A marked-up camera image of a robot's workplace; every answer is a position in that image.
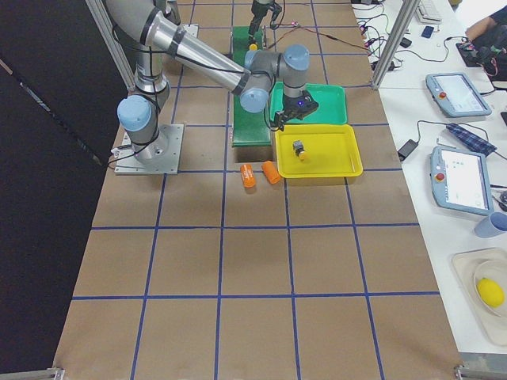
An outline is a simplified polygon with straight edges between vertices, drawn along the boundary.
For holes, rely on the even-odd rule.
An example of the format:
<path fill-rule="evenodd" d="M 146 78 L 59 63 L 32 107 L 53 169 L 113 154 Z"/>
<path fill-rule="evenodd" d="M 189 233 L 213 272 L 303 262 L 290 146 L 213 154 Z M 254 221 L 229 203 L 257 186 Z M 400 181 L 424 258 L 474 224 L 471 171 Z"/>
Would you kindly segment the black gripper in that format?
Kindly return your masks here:
<path fill-rule="evenodd" d="M 283 131 L 287 120 L 297 119 L 297 100 L 299 97 L 288 97 L 283 95 L 283 110 L 275 112 L 273 118 L 273 127 L 275 131 Z"/>
<path fill-rule="evenodd" d="M 255 41 L 255 33 L 258 31 L 261 22 L 264 18 L 264 14 L 268 11 L 272 12 L 270 20 L 270 28 L 277 29 L 278 24 L 276 23 L 278 17 L 282 13 L 282 7 L 277 6 L 275 1 L 269 0 L 253 0 L 253 18 L 250 22 L 248 37 L 250 41 Z"/>

